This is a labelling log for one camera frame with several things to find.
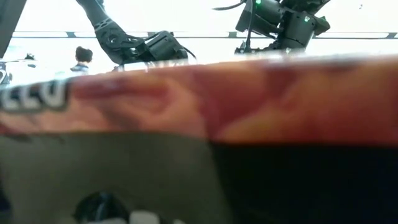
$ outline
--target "person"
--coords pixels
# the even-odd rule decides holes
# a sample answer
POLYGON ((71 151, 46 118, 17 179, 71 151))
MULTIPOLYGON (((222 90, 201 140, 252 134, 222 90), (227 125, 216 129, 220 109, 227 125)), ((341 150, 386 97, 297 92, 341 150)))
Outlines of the person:
POLYGON ((90 49, 84 49, 79 46, 76 48, 75 58, 77 64, 70 70, 75 73, 75 75, 88 75, 88 64, 93 60, 93 52, 90 49))
POLYGON ((28 54, 26 54, 26 57, 24 60, 35 60, 35 55, 28 53, 28 54))

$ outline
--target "ceiling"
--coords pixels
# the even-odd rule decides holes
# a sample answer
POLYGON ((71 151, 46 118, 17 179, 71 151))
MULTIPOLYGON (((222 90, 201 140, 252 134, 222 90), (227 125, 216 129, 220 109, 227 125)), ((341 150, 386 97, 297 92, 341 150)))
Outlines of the ceiling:
MULTIPOLYGON (((108 14, 126 31, 234 31, 243 7, 212 11, 238 0, 105 0, 108 14)), ((331 0, 318 16, 326 16, 329 32, 398 32, 393 22, 396 0, 331 0)), ((27 0, 16 31, 77 31, 93 28, 75 0, 27 0)))

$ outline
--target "cable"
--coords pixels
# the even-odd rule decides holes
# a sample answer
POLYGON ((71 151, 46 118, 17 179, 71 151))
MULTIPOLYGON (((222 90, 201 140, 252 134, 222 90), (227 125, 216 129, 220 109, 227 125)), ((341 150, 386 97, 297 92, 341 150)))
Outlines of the cable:
POLYGON ((192 57, 197 60, 197 57, 195 56, 195 54, 192 53, 192 51, 188 50, 186 47, 183 47, 184 50, 186 50, 188 52, 188 54, 192 55, 192 57))
POLYGON ((251 0, 251 16, 250 16, 249 27, 248 27, 248 36, 246 37, 246 45, 244 46, 245 52, 249 52, 251 50, 251 48, 250 48, 251 32, 253 30, 253 22, 254 22, 255 18, 256 18, 256 0, 251 0))
POLYGON ((241 5, 243 5, 244 3, 246 3, 247 0, 241 0, 239 3, 236 3, 232 6, 226 6, 226 7, 216 7, 213 8, 212 10, 216 10, 216 11, 225 11, 225 10, 230 10, 230 9, 234 9, 236 7, 239 7, 241 5))

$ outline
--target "window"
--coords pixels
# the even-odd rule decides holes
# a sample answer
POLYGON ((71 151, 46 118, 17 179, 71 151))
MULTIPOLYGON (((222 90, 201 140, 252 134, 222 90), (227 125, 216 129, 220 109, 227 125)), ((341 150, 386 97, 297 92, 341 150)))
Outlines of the window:
MULTIPOLYGON (((105 0, 108 14, 126 31, 234 31, 243 6, 212 11, 238 0, 105 0)), ((331 0, 326 16, 330 32, 398 32, 396 0, 331 0)), ((93 28, 75 0, 28 0, 17 31, 80 31, 93 28)))

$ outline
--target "robotic arm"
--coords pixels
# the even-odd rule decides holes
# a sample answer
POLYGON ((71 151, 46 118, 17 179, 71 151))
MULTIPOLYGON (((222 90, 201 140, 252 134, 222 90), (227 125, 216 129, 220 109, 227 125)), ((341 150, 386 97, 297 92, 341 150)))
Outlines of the robotic arm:
POLYGON ((264 49, 250 49, 249 38, 235 53, 305 49, 314 35, 330 29, 324 17, 314 16, 330 0, 247 0, 236 30, 275 39, 264 49))
POLYGON ((161 31, 147 39, 134 37, 109 18, 103 0, 76 1, 85 10, 101 48, 114 63, 125 65, 188 58, 186 48, 177 42, 172 32, 161 31))

